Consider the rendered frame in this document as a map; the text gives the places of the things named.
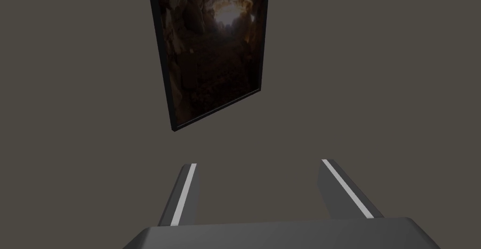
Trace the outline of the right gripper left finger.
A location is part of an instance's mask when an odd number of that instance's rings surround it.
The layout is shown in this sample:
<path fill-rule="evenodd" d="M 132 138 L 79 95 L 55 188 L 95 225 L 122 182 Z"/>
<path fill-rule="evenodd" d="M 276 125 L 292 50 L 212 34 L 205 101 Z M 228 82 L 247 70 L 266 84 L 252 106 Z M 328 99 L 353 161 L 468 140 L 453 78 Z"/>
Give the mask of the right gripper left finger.
<path fill-rule="evenodd" d="M 184 164 L 169 195 L 158 226 L 194 225 L 198 208 L 198 164 Z"/>

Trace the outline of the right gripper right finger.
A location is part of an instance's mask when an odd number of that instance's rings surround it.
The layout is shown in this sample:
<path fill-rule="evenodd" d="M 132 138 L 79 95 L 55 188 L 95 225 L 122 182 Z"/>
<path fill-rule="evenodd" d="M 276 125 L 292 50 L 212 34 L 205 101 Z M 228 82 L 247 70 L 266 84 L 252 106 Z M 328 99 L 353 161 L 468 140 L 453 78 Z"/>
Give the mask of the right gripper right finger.
<path fill-rule="evenodd" d="M 331 219 L 383 217 L 335 160 L 321 160 L 317 186 Z"/>

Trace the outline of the black framed dark picture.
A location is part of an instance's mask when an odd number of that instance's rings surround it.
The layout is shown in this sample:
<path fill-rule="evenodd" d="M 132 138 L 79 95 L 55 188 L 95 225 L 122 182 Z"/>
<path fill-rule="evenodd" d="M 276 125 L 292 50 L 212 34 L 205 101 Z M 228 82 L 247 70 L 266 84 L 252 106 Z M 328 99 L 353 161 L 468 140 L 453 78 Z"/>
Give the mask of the black framed dark picture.
<path fill-rule="evenodd" d="M 261 90 L 268 0 L 150 0 L 170 126 Z"/>

